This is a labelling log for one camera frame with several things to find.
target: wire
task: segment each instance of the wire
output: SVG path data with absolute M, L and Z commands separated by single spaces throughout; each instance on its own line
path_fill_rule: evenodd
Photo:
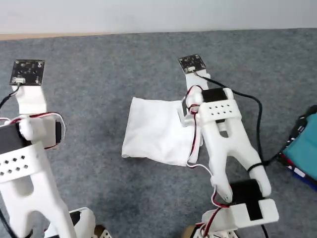
M 192 143 L 192 149 L 190 151 L 190 154 L 189 154 L 189 157 L 188 157 L 188 160 L 186 162 L 186 166 L 191 168 L 191 169 L 194 169 L 196 167 L 202 167 L 204 168 L 205 170 L 208 171 L 208 173 L 210 174 L 210 177 L 212 177 L 212 173 L 211 171 L 205 166 L 205 165 L 202 165 L 202 164 L 193 164 L 193 165 L 190 165 L 188 162 L 189 162 L 189 159 L 191 157 L 191 155 L 193 154 L 194 152 L 194 149 L 195 149 L 195 144 L 196 144 L 196 138 L 197 138 L 197 121 L 196 121 L 196 114 L 197 112 L 192 112 L 192 114 L 194 115 L 194 137 L 193 137 L 193 143 Z
M 216 195 L 217 195 L 217 189 L 216 189 L 216 185 L 215 185 L 215 186 L 214 186 L 214 189 L 213 189 L 212 196 L 211 196 L 211 202 L 212 202 L 213 205 L 215 205 L 216 207 L 228 208 L 229 205 L 221 204 L 221 203 L 219 203 L 219 202 L 217 202 L 217 201 L 215 200 Z
M 268 238 L 267 230 L 264 225 L 261 225 L 265 238 Z
M 206 229 L 205 229 L 205 232 L 204 232 L 204 235 L 203 237 L 206 237 L 208 235 L 208 232 L 209 232 L 209 229 L 210 229 L 210 226 L 214 220 L 214 218 L 216 217 L 217 213 L 222 209 L 222 207 L 218 207 L 215 212 L 212 214 L 212 216 L 210 217 L 209 221 L 207 222 L 206 224 Z
M 228 88 L 226 85 L 219 83 L 213 79 L 207 78 L 207 77 L 203 77 L 200 76 L 199 74 L 197 74 L 196 72 L 193 72 L 196 76 L 198 76 L 199 78 L 202 78 L 210 83 L 216 84 L 222 88 Z M 257 99 L 256 97 L 252 96 L 252 95 L 248 95 L 248 94 L 244 94 L 244 93 L 240 93 L 238 91 L 232 90 L 232 92 L 234 94 L 237 94 L 239 96 L 245 97 L 245 98 L 251 98 L 254 101 L 257 102 L 258 106 L 259 106 L 259 113 L 258 113 L 258 119 L 257 119 L 257 147 L 258 147 L 258 153 L 259 153 L 259 157 L 261 159 L 261 162 L 263 162 L 263 153 L 262 153 L 262 146 L 261 146 L 261 138 L 260 138 L 260 126 L 261 126 L 261 118 L 262 118 L 262 112 L 263 112 L 263 106 L 262 103 L 259 99 Z
M 3 105 L 12 97 L 14 96 L 15 94 L 17 94 L 17 92 L 19 91 L 20 89 L 20 86 L 21 84 L 17 84 L 17 88 L 12 92 L 12 93 L 9 93 L 9 95 L 7 95 L 6 97 L 4 97 L 2 99 L 2 101 L 0 102 L 0 109 L 3 107 Z
M 34 114 L 34 115 L 30 115 L 31 118 L 44 118 L 44 117 L 48 117 L 48 116 L 57 116 L 59 117 L 59 121 L 62 123 L 62 127 L 63 127 L 63 130 L 62 130 L 62 138 L 61 138 L 61 141 L 63 141 L 65 139 L 65 136 L 66 136 L 66 124 L 65 124 L 65 121 L 64 121 L 64 118 L 62 117 L 61 114 L 59 113 L 56 113 L 56 112 L 49 112 L 49 113 L 41 113 L 41 114 Z M 16 117 L 14 119 L 12 119 L 10 121 L 10 124 L 13 124 L 13 123 L 16 123 L 17 121 L 20 121 L 22 120 L 23 118 L 21 117 Z M 53 146 L 50 146 L 50 147 L 45 147 L 45 149 L 51 149 L 55 146 L 57 146 L 59 143 L 53 145 Z
M 0 209 L 0 220 L 2 221 L 2 224 L 5 228 L 5 230 L 9 233 L 11 238 L 18 238 L 15 233 L 13 232 L 11 226 L 8 224 L 8 222 L 6 221 L 1 209 Z

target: gray carpet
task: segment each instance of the gray carpet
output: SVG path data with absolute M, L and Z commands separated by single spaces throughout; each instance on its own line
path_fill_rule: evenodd
M 67 123 L 66 140 L 49 151 L 57 186 L 69 209 L 90 207 L 114 238 L 179 238 L 213 206 L 208 173 L 121 158 L 133 96 L 179 100 L 186 91 L 177 58 L 198 53 L 208 72 L 263 103 L 265 158 L 282 145 L 296 117 L 316 104 L 317 30 L 253 30 L 106 35 L 0 42 L 0 97 L 15 59 L 46 60 L 44 92 L 50 111 Z M 237 97 L 253 145 L 257 105 Z M 11 99 L 1 116 L 17 116 Z M 202 149 L 200 161 L 207 163 Z M 227 163 L 231 181 L 247 177 Z M 280 220 L 267 225 L 271 238 L 317 234 L 316 192 L 278 163 L 267 169 Z M 36 235 L 46 225 L 41 216 Z M 260 227 L 242 238 L 264 237 Z M 1 237 L 8 237 L 0 225 Z

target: black cable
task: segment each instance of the black cable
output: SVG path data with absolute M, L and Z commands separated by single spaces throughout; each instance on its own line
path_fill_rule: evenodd
M 210 78 L 206 78 L 206 77 L 203 77 L 203 76 L 200 76 L 199 74 L 197 74 L 196 72 L 194 72 L 194 74 L 196 76 L 198 76 L 199 78 L 202 78 L 210 83 L 213 83 L 213 84 L 216 84 L 222 88 L 228 88 L 226 85 L 222 84 L 222 83 L 219 83 L 213 79 L 210 79 Z M 256 97 L 252 96 L 252 95 L 248 95 L 248 94 L 245 94 L 245 93 L 240 93 L 238 91 L 235 91 L 235 90 L 232 90 L 231 91 L 234 93 L 234 94 L 237 94 L 239 96 L 242 96 L 242 97 L 245 97 L 245 98 L 251 98 L 253 99 L 254 101 L 257 102 L 258 106 L 259 106 L 259 113 L 258 113 L 258 119 L 257 119 L 257 147 L 258 147 L 258 153 L 259 153 L 259 157 L 261 159 L 261 162 L 263 163 L 263 153 L 262 153 L 262 146 L 261 146 L 261 138 L 260 138 L 260 126 L 261 126 L 261 118 L 262 118 L 262 111 L 263 111 L 263 106 L 262 106 L 262 103 L 259 99 L 257 99 Z
M 267 230 L 264 225 L 261 225 L 265 238 L 268 238 Z
M 4 228 L 6 229 L 6 231 L 9 233 L 11 238 L 18 238 L 15 233 L 13 232 L 11 226 L 8 224 L 8 222 L 6 221 L 1 209 L 0 209 L 0 220 L 2 221 L 2 224 L 4 226 Z
M 18 84 L 17 86 L 18 86 L 17 89 L 15 89 L 12 93 L 9 93 L 8 96 L 6 96 L 6 97 L 4 97 L 4 98 L 2 99 L 2 101 L 0 102 L 0 109 L 3 107 L 3 105 L 4 105 L 12 96 L 14 96 L 14 95 L 18 92 L 18 90 L 20 89 L 21 84 Z

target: white plastic part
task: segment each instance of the white plastic part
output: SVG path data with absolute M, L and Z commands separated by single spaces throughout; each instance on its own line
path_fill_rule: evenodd
M 25 118 L 19 121 L 19 130 L 26 140 L 40 140 L 46 136 L 44 121 L 41 118 Z
M 235 157 L 246 170 L 261 160 L 249 141 L 232 91 L 228 88 L 225 91 L 228 100 L 200 105 L 199 126 L 210 157 L 211 182 L 213 186 L 217 185 L 217 192 L 226 202 L 232 202 L 232 190 L 225 172 L 227 157 Z M 220 134 L 216 123 L 219 119 L 225 119 L 227 138 Z M 263 166 L 252 169 L 250 177 L 258 181 L 263 197 L 271 194 L 271 185 Z
M 95 216 L 92 210 L 87 207 L 82 207 L 72 212 L 80 212 L 80 220 L 75 225 L 75 232 L 77 238 L 91 238 L 94 237 L 94 230 L 96 226 Z M 51 223 L 45 231 L 44 238 L 50 238 L 58 235 L 54 225 Z
M 45 168 L 41 142 L 0 155 L 0 183 L 35 174 Z
M 277 222 L 279 214 L 273 199 L 259 201 L 259 206 L 263 218 L 251 221 L 245 203 L 232 205 L 229 208 L 222 208 L 215 216 L 210 233 L 219 231 L 233 231 L 239 228 L 257 226 L 272 222 Z M 206 223 L 215 210 L 207 211 L 202 216 L 202 222 Z
M 55 116 L 52 115 L 52 116 L 43 117 L 41 119 L 43 120 L 45 130 L 46 130 L 46 136 L 42 138 L 43 146 L 44 148 L 52 147 L 56 144 L 56 129 L 55 129 L 56 118 Z
M 40 114 L 47 112 L 47 104 L 41 86 L 21 86 L 15 95 L 20 114 Z
M 202 77 L 210 78 L 210 74 L 208 74 L 205 69 L 197 71 L 196 73 Z M 204 90 L 208 89 L 207 81 L 203 78 L 196 76 L 194 73 L 185 74 L 185 77 L 187 90 L 190 89 L 190 87 L 193 85 L 199 85 Z
M 13 162 L 13 158 L 19 159 L 19 162 Z M 26 237 L 33 225 L 29 219 L 30 214 L 39 211 L 54 225 L 60 238 L 76 238 L 67 206 L 57 190 L 42 143 L 37 142 L 2 154 L 0 168 L 5 160 L 10 160 L 7 166 L 11 166 L 12 173 L 1 178 L 0 192 L 15 234 L 20 238 Z M 28 167 L 13 172 L 15 163 Z

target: connector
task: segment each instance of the connector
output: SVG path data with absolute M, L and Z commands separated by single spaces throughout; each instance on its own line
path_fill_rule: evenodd
M 14 84 L 25 84 L 25 78 L 13 77 L 12 78 L 12 83 L 14 83 Z

